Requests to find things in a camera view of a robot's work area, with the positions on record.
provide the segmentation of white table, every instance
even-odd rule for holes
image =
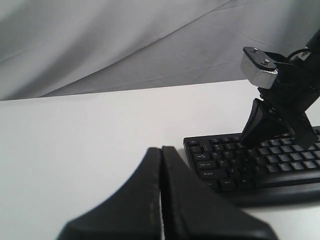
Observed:
[[[114,193],[150,146],[241,132],[246,80],[0,102],[0,239],[52,240]],[[320,125],[320,101],[309,110]],[[251,208],[281,240],[317,240],[320,204]]]

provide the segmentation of white fabric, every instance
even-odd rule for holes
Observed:
[[[0,100],[243,79],[244,46],[303,48],[319,12],[318,0],[2,0]]]

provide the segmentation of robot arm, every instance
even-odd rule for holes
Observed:
[[[320,96],[320,30],[288,57],[255,47],[243,51],[241,69],[262,100],[253,100],[240,141],[252,148],[290,132],[296,144],[309,148],[317,136],[305,111]]]

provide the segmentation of keyboard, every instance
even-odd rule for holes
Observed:
[[[213,191],[239,207],[320,201],[320,126],[309,149],[289,133],[248,149],[240,133],[186,137],[192,171]]]

